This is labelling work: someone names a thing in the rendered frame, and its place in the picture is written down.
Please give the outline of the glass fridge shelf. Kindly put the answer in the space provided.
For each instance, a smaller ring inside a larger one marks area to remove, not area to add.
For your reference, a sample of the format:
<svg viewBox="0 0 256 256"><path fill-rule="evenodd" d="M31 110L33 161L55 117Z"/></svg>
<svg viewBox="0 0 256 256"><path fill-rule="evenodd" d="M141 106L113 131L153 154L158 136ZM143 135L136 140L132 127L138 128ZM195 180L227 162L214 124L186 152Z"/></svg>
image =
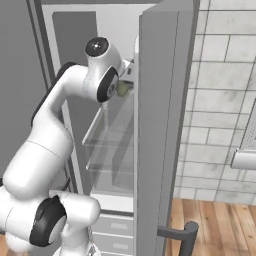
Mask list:
<svg viewBox="0 0 256 256"><path fill-rule="evenodd" d="M91 172L133 172L133 148L85 146L86 169Z"/></svg>
<svg viewBox="0 0 256 256"><path fill-rule="evenodd" d="M133 107L134 102L131 97L114 97L103 103L86 132L82 144L86 145L92 140L101 140L105 132L120 134L128 132L128 125L133 119Z"/></svg>

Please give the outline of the grey fridge door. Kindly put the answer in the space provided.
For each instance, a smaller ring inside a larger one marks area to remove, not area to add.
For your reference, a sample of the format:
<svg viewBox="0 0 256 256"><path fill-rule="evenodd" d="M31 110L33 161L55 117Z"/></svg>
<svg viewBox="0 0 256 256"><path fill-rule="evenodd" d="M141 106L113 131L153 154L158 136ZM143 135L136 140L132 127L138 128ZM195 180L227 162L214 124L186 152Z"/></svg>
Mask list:
<svg viewBox="0 0 256 256"><path fill-rule="evenodd" d="M134 64L134 256L164 256L200 0L139 17Z"/></svg>

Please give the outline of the pale green cucumber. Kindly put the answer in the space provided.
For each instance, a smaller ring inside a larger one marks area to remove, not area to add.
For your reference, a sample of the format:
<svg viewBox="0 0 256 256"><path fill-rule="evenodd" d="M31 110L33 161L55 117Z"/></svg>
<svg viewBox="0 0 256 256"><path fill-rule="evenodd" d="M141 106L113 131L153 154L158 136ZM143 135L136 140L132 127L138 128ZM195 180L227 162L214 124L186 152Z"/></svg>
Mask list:
<svg viewBox="0 0 256 256"><path fill-rule="evenodd" d="M124 97L133 88L132 83L127 83L125 81L120 81L117 85L117 95L119 97Z"/></svg>

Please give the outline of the grey fridge drawer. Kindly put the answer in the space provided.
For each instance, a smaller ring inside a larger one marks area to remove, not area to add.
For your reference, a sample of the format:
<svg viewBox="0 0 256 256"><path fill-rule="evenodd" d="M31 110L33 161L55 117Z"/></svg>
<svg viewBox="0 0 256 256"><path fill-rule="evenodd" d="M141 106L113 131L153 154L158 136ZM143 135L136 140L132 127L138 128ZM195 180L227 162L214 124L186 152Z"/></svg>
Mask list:
<svg viewBox="0 0 256 256"><path fill-rule="evenodd" d="M94 234L93 241L101 252L117 253L117 254L133 254L133 239L110 236L103 234Z"/></svg>
<svg viewBox="0 0 256 256"><path fill-rule="evenodd" d="M92 226L94 233L132 236L133 218L117 215L101 215Z"/></svg>

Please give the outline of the grey fridge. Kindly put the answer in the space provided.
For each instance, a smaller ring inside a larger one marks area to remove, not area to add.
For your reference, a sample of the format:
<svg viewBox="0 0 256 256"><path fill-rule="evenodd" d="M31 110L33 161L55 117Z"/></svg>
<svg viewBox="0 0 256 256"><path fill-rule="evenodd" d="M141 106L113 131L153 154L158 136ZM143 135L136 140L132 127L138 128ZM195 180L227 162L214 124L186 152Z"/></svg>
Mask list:
<svg viewBox="0 0 256 256"><path fill-rule="evenodd" d="M35 26L38 50L47 82L53 82L58 69L68 61L83 63L85 44L95 36L107 38L121 57L134 64L139 17L155 6L111 0L26 0ZM74 138L74 150L68 161L74 191L96 197L104 215L133 218L134 256L134 113L123 134L105 132L101 140L89 146L133 148L133 172L91 172L86 169L82 140L101 105L71 96L60 113Z"/></svg>

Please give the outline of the grey tall side panel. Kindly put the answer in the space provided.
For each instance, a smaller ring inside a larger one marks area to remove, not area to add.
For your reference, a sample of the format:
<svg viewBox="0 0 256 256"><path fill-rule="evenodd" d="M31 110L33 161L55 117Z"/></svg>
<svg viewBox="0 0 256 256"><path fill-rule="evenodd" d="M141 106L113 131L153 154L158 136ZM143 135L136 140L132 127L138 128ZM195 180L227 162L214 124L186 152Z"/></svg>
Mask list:
<svg viewBox="0 0 256 256"><path fill-rule="evenodd" d="M0 177L45 90L26 0L0 0Z"/></svg>

